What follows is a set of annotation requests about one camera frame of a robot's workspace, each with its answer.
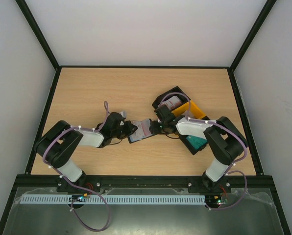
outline white cable tray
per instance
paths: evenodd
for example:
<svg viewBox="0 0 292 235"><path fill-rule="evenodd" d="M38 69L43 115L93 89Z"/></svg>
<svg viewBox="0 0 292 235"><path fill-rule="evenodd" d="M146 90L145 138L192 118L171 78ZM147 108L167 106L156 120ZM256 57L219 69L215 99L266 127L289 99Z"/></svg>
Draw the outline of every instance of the white cable tray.
<svg viewBox="0 0 292 235"><path fill-rule="evenodd" d="M205 196L200 195L105 195L104 199L110 205L205 205ZM26 194L23 195L20 204L68 204L71 195L53 194ZM81 199L74 204L96 204L104 202L97 196Z"/></svg>

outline black frame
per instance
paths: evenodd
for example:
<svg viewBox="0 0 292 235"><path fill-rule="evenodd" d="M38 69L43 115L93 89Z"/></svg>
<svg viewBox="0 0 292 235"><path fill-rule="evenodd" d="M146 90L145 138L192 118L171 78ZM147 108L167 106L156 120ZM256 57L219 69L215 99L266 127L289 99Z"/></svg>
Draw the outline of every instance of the black frame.
<svg viewBox="0 0 292 235"><path fill-rule="evenodd" d="M241 121L243 124L244 132L249 144L249 150L251 153L252 161L256 171L256 176L247 176L247 186L248 188L269 188L272 194L273 201L277 207L277 212L280 218L280 222L284 231L284 234L289 235L290 230L283 213L283 209L276 191L272 176L264 175L263 168L260 163L260 158L256 149L254 138L249 126L247 115L244 109L241 94L237 85L237 81L234 76L234 71L241 61L242 57L246 53L251 42L255 38L257 32L259 31L261 25L265 21L272 7L276 3L276 0L267 0L265 6L260 12L257 20L255 21L252 29L250 30L247 38L242 44L237 56L235 57L232 65L230 67L200 67L200 66L60 66L53 55L45 37L43 36L37 22L35 21L31 11L29 10L25 0L15 0L21 9L23 15L27 19L27 22L31 26L33 32L35 33L38 41L40 42L42 48L44 49L47 57L52 63L56 73L53 79L53 83L50 89L50 93L47 98L47 102L44 108L44 112L38 127L36 134L36 141L42 136L42 132L47 120L47 116L50 110L51 102L54 96L56 85L60 76L62 68L149 68L149 69L227 69L230 78L232 90L237 103L237 107L240 113ZM10 192L9 199L7 201L5 210L3 212L0 221L0 234L3 233L13 200L18 187L57 187L58 186L58 176L56 175L31 175L31 170L34 164L36 152L32 148L30 153L28 163L25 169L25 174L18 175ZM195 188L195 182L201 176L88 176L90 180L98 181L101 187L108 186L112 184L115 188L130 187L130 188L140 188L140 187L157 187L157 188L188 188L189 191L193 191ZM227 180L230 182L231 188L243 188L244 178L242 176L228 176Z"/></svg>

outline black metal frame edge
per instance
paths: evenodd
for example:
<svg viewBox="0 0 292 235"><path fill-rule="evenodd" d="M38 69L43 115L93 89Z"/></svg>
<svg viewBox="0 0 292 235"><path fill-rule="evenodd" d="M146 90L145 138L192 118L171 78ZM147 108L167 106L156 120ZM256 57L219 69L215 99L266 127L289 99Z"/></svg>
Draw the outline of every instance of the black metal frame edge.
<svg viewBox="0 0 292 235"><path fill-rule="evenodd" d="M237 66L239 65L240 61L242 60L243 56L245 55L247 49L249 48L250 44L254 40L256 34L258 33L260 27L263 25L265 19L267 18L269 12L273 8L274 4L277 0L267 0L263 9L259 13L253 27L251 28L250 32L248 33L246 39L244 40L238 54L234 58L230 69L234 72Z"/></svg>
<svg viewBox="0 0 292 235"><path fill-rule="evenodd" d="M51 85L51 88L50 88L50 91L49 91L49 95L48 95L48 98L47 98L47 101L46 101L46 104L45 104L45 107L44 107L42 118L40 120L38 129L37 129L37 133L36 133L36 137L35 137L35 140L34 140L34 144L32 146L32 150L31 150L31 153L29 155L29 158L28 158L28 161L27 161L27 165L26 165L26 168L25 168L25 173L26 174L30 174L31 171L32 171L34 160L35 160L35 157L36 157L36 152L34 150L34 145L38 141L38 139L40 139L40 137L42 136L42 133L43 133L43 130L44 130L44 127L45 127L45 123L46 123L46 120L47 120L47 116L48 116L48 113L49 113L49 110L50 110L50 106L51 106L51 103L52 103L52 99L53 99L53 96L54 96L54 92L56 90L57 83L58 83L58 80L59 80L60 72L61 72L61 67L59 67L59 69L56 71L56 73L54 75L54 78L53 78L53 82L52 82L52 85Z"/></svg>
<svg viewBox="0 0 292 235"><path fill-rule="evenodd" d="M115 69L228 69L228 66L156 66L156 65L62 65L62 68L115 68Z"/></svg>
<svg viewBox="0 0 292 235"><path fill-rule="evenodd" d="M241 94L240 94L240 90L239 90L237 81L235 79L234 73L230 69L228 69L228 74L229 74L233 94L235 97L236 105L238 106L238 110L240 113L243 129L244 129L246 139L248 142L248 148L249 148L249 151L250 151L250 154L252 157L252 161L254 164L256 175L263 175L264 170L263 170L262 164L260 162L260 158L259 158L259 155L257 152L256 144L255 144L255 141L254 141L254 138L252 135L252 131L251 131L250 126L249 126L248 118L246 115L245 107L244 107L244 104L243 104L243 101L241 98Z"/></svg>
<svg viewBox="0 0 292 235"><path fill-rule="evenodd" d="M30 9L28 8L28 5L26 4L25 0L15 0L19 6L19 8L21 9L23 15L25 16L29 26L31 27L31 29L33 30L36 38L38 39L40 45L42 46L42 48L44 49L48 59L50 60L52 66L54 67L55 70L59 69L59 64L56 60L56 58L54 57L54 54L52 53L42 31L40 30L32 12L30 11Z"/></svg>
<svg viewBox="0 0 292 235"><path fill-rule="evenodd" d="M179 185L180 187L187 188L188 182L193 181L196 176L88 176L89 178L100 179L101 182L105 182L105 185L112 183L117 187L125 187L131 185L139 188L141 185L137 184L138 179L143 179L149 181L151 184L166 185L167 180L174 185ZM247 176L247 187L248 188L268 188L270 189L272 199L274 204L277 207L277 213L281 222L282 229L284 234L290 235L290 229L287 224L277 190L274 185L272 176ZM228 176L230 187L231 188L243 188L244 187L244 178L242 176ZM0 221L0 235L3 233L5 228L9 212L11 210L16 190L18 187L57 187L59 177L57 175L18 175L14 185L12 187L9 199L7 201L5 210L3 212L1 221Z"/></svg>

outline yellow object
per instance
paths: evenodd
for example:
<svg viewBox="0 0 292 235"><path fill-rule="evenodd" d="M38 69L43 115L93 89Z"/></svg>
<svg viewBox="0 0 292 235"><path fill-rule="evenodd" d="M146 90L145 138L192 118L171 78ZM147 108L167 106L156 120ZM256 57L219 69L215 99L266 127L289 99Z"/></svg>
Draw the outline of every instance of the yellow object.
<svg viewBox="0 0 292 235"><path fill-rule="evenodd" d="M176 108L175 110L172 110L172 113L177 117L182 115L184 112L186 112L189 109L189 103L186 102L182 106ZM202 119L206 117L206 114L201 111L201 109L193 102L191 101L191 113L195 116L196 119Z"/></svg>

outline teal object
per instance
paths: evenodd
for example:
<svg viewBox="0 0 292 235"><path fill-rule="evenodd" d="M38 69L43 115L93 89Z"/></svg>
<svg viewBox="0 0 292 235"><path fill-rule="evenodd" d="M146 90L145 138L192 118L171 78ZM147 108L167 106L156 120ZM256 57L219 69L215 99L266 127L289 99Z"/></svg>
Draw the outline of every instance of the teal object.
<svg viewBox="0 0 292 235"><path fill-rule="evenodd" d="M196 136L187 136L186 139L190 142L190 144L193 146L195 150L198 150L205 143L207 143L207 140L205 140L204 138Z"/></svg>

